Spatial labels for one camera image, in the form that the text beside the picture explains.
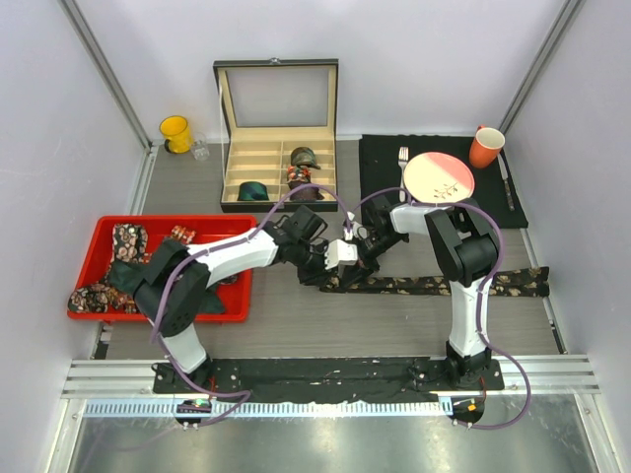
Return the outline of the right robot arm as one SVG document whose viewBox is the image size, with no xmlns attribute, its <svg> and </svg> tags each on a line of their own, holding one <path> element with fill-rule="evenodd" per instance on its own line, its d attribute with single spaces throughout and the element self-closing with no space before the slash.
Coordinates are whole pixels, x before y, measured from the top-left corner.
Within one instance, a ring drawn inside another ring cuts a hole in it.
<svg viewBox="0 0 631 473">
<path fill-rule="evenodd" d="M 407 236 L 424 236 L 432 243 L 452 301 L 444 377 L 458 389 L 475 385 L 492 360 L 488 298 L 503 257 L 494 221 L 465 199 L 454 206 L 401 203 L 376 208 L 372 222 L 367 233 L 356 238 L 358 267 L 366 272 L 375 271 L 379 256 Z"/>
</svg>

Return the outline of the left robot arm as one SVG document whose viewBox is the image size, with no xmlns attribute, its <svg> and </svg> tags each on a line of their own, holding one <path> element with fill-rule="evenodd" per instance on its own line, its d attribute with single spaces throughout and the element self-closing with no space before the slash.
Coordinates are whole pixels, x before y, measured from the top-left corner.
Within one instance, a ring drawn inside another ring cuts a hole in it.
<svg viewBox="0 0 631 473">
<path fill-rule="evenodd" d="M 210 379 L 211 358 L 194 327 L 208 289 L 246 270 L 291 263 L 303 285 L 318 284 L 341 264 L 353 264 L 354 215 L 346 215 L 341 239 L 315 244 L 327 223 L 307 206 L 291 215 L 219 241 L 189 245 L 164 241 L 131 282 L 131 295 L 153 325 L 187 392 L 202 391 Z"/>
</svg>

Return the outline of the black gold leaf tie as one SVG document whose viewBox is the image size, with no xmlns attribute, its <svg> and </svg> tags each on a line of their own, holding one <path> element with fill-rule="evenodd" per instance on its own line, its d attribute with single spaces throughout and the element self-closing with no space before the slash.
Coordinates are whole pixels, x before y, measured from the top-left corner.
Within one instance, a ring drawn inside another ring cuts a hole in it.
<svg viewBox="0 0 631 473">
<path fill-rule="evenodd" d="M 499 271 L 493 278 L 489 295 L 499 297 L 545 298 L 550 295 L 548 266 Z M 330 294 L 400 294 L 409 296 L 445 296 L 451 294 L 450 284 L 442 276 L 366 278 L 360 292 L 341 293 L 338 276 L 331 276 L 321 292 Z"/>
</svg>

